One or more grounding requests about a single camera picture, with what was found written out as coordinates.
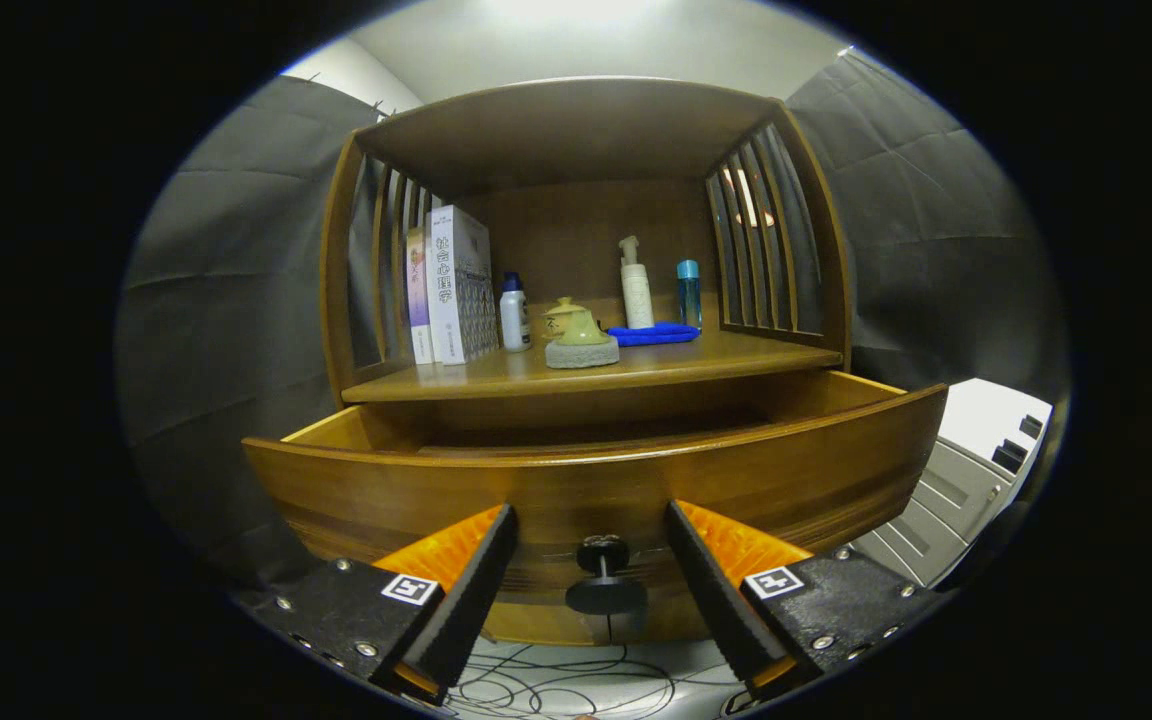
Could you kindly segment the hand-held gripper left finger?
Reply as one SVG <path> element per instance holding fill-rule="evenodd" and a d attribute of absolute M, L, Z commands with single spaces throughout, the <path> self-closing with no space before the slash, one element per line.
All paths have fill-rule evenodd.
<path fill-rule="evenodd" d="M 376 562 L 321 562 L 236 602 L 335 674 L 438 707 L 465 670 L 517 543 L 517 514 L 500 503 Z"/>

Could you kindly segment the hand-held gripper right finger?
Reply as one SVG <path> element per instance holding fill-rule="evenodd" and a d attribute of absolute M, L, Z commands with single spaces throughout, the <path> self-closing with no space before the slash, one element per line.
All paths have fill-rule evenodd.
<path fill-rule="evenodd" d="M 666 537 L 723 660 L 755 700 L 840 673 L 946 601 L 847 546 L 813 553 L 682 500 Z"/>

